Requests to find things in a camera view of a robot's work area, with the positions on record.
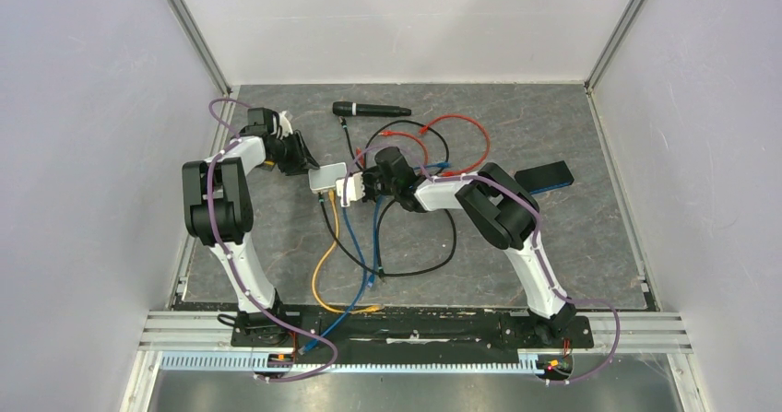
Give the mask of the white network switch box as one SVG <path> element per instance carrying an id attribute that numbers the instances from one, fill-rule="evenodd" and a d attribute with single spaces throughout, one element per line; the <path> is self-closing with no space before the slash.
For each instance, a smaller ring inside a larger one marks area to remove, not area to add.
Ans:
<path id="1" fill-rule="evenodd" d="M 331 163 L 307 172 L 309 188 L 314 194 L 335 189 L 337 180 L 343 179 L 347 173 L 345 162 Z"/>

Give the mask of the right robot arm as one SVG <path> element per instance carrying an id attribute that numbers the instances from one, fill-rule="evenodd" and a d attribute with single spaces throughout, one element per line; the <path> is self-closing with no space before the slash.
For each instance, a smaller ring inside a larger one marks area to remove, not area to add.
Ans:
<path id="1" fill-rule="evenodd" d="M 545 252 L 539 205 L 495 163 L 476 173 L 431 175 L 411 167 L 398 147 L 385 147 L 374 165 L 352 175 L 360 197 L 386 195 L 409 212 L 464 211 L 481 237 L 504 252 L 527 295 L 534 337 L 555 346 L 570 332 L 576 307 L 555 277 Z"/>

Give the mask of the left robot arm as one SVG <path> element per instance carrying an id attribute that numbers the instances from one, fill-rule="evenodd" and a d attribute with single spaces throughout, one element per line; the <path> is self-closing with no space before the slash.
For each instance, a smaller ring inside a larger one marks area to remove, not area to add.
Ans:
<path id="1" fill-rule="evenodd" d="M 236 314 L 218 319 L 237 346 L 277 346 L 291 335 L 275 286 L 252 243 L 255 213 L 247 175 L 268 163 L 287 176 L 320 166 L 287 112 L 251 108 L 248 124 L 215 155 L 182 167 L 184 224 L 218 258 L 234 289 Z"/>

